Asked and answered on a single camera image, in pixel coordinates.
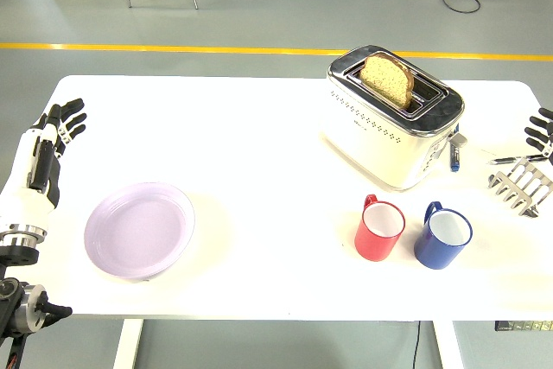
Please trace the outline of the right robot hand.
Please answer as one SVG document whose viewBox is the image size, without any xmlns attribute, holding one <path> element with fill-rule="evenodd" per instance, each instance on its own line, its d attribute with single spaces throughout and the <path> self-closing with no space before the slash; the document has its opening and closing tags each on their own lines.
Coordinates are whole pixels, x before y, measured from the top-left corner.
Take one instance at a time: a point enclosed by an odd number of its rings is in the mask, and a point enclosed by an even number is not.
<svg viewBox="0 0 553 369">
<path fill-rule="evenodd" d="M 553 112 L 541 107 L 537 115 L 529 117 L 530 125 L 524 128 L 526 143 L 538 150 L 543 157 L 552 162 L 552 119 Z"/>
</svg>

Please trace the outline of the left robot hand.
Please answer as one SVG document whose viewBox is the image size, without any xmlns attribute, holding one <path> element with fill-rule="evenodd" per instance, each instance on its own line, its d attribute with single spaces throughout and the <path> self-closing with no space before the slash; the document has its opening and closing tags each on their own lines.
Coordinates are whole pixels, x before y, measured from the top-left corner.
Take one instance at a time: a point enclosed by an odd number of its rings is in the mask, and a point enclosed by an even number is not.
<svg viewBox="0 0 553 369">
<path fill-rule="evenodd" d="M 1 225 L 44 233 L 60 199 L 60 158 L 86 129 L 85 103 L 49 106 L 22 134 L 10 176 L 1 192 Z"/>
</svg>

